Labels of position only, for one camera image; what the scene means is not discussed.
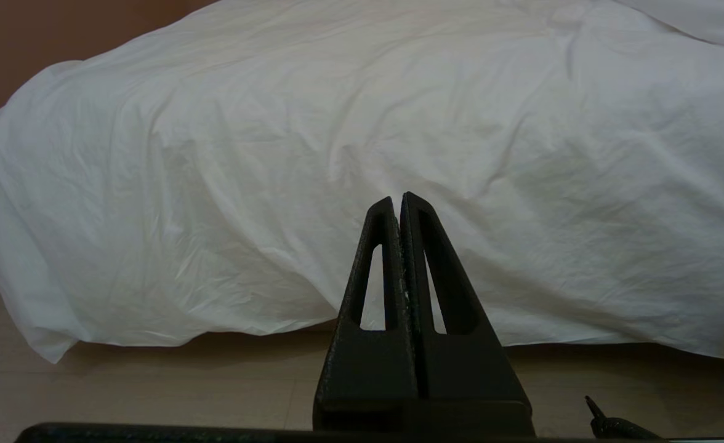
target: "beige floor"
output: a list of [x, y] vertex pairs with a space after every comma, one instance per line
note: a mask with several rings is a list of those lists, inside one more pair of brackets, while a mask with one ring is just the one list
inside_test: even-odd
[[[181, 348], [81, 344], [58, 365], [0, 300], [0, 443], [40, 421], [309, 429], [328, 333], [207, 334]], [[724, 435], [724, 361], [652, 345], [509, 350], [541, 436], [591, 437], [584, 395], [666, 437]]]

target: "bed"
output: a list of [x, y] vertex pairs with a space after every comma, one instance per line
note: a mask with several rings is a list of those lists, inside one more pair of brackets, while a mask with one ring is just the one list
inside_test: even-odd
[[413, 191], [504, 345], [724, 358], [724, 46], [669, 21], [226, 0], [52, 65], [0, 110], [7, 309], [52, 362], [315, 325], [367, 207]]

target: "white duvet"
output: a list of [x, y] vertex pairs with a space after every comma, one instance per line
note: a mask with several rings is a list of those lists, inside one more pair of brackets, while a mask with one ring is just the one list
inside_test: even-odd
[[609, 1], [227, 0], [47, 68], [0, 110], [0, 291], [53, 362], [295, 330], [404, 191], [504, 344], [724, 357], [724, 47]]

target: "brown wall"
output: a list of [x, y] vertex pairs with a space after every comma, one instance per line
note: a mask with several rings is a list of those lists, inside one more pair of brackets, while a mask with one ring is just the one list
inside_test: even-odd
[[0, 107], [55, 62], [85, 59], [212, 0], [0, 0]]

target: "white bedsheet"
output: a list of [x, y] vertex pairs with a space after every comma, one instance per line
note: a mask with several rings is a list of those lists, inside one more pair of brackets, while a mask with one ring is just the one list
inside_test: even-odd
[[407, 190], [504, 344], [724, 357], [724, 47], [605, 0], [227, 0], [47, 68], [0, 110], [0, 291], [53, 362], [295, 330]]

